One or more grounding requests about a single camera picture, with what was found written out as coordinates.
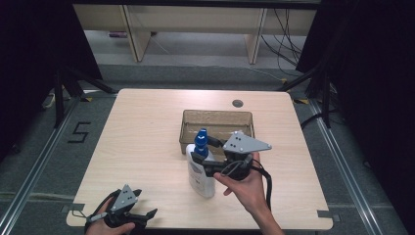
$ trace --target white bottle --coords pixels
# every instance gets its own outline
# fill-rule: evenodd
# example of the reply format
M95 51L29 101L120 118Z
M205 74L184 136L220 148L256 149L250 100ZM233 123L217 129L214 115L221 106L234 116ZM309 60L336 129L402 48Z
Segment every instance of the white bottle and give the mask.
M206 161L214 161L213 154L208 150L208 134L205 129L199 131L195 138L195 144L190 144L186 147L186 155L190 185L203 197L211 198L214 195L214 178L207 177L204 167L193 161L192 152L205 157Z

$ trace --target black cable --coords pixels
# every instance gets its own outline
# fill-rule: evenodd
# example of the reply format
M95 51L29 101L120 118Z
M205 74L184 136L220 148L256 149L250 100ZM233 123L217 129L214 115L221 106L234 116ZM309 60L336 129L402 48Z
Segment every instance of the black cable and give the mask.
M331 110L331 111L329 111L329 114L330 113L335 113L337 111L338 111L338 109ZM322 118L322 117L323 117L323 113L319 113L319 114L313 115L312 117L309 117L307 120L305 120L301 123L301 125L300 125L301 129L304 129L305 126L308 125L312 120L317 119L317 118Z
M265 40L265 38L263 37L263 35L261 35L263 42L265 43L265 45L271 50L271 52L277 54L279 57L283 58L284 60L286 60L287 62L289 62L290 64L292 64L293 66L296 66L297 63L290 60L290 58L284 56L283 54L281 54L279 51L275 50L275 48L273 48L271 45L268 44L268 42Z
M272 46L270 46L268 44L268 42L265 40L265 38L261 35L262 40L265 42L265 45L271 50L271 52L277 54L277 65L278 65L278 69L283 72L286 75L290 75L290 76L299 76L299 75L295 75L295 74L291 74L289 72L284 71L281 66L280 66L280 57L282 57L284 60L286 60L287 62L291 63L293 66L297 66L297 64L295 62L293 62L292 60L290 60L288 57L282 55L279 51L275 50Z
M265 196L265 200L266 200L266 204L269 207L269 210L271 211L271 193L272 193L272 178L271 175L265 170L265 168L262 166L262 164L260 162L256 161L260 167L256 167L251 165L251 169L254 169L256 171L258 171L259 173L261 173L265 179L266 179L266 196Z
M290 17L289 11L286 9L286 28L284 28L284 26L283 26L283 24L280 20L280 17L278 16L278 13L277 13L276 9L274 9L274 13L275 13L275 16L277 17L278 23L280 24L281 28L283 29L283 32L284 32L283 36L286 36L288 41L290 42L290 45L292 47L291 50L295 51L294 48L296 48L301 53L302 50L298 46L296 46L293 43L293 41L291 40L291 35L290 35L290 32L289 32L289 24L288 24L288 20L289 20L289 17Z

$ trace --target blue object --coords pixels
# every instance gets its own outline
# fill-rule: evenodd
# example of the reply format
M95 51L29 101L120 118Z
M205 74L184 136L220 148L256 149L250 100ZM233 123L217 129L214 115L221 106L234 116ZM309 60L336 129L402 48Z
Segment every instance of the blue object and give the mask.
M195 153L208 157L208 131L205 128L201 128L195 137Z

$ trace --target wire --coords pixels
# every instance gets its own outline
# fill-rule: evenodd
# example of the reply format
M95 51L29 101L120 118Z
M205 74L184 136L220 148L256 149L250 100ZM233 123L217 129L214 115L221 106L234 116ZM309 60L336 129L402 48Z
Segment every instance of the wire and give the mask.
M257 160L254 160L254 161L259 164L259 167L251 165L251 169L254 169L254 170L258 171L266 179L265 200L266 200L266 204L268 205L269 209L271 210L271 193L272 193L272 178L271 178L271 175L265 170L265 168L262 166L262 164L259 161L257 161Z
M235 171L237 168L239 168L240 165L244 164L245 162L242 160L235 161L229 165L227 165L222 171L220 171L220 174L222 176L229 176L233 171ZM225 173L225 171L230 168L232 165L235 165L229 172Z
M289 40L292 49L294 50L294 48L296 48L297 50L299 50L299 52L301 52L301 49L298 46L296 46L293 43L293 41L291 40L290 25L289 25L290 10L286 9L286 28L283 27L283 24L282 24L280 18L278 17L278 13L277 13L276 9L274 9L274 13L275 13L275 16L277 17L278 23L280 24L281 28L283 29L284 35Z
M338 111L338 109L331 110L331 111L329 111L329 114L330 113L335 113L337 111ZM301 129L304 129L305 126L308 125L310 122L312 122L314 119L322 118L322 117L323 117L323 113L319 113L319 114L316 114L316 115L313 115L313 116L309 117L307 120L305 120L301 123L301 125L300 125Z

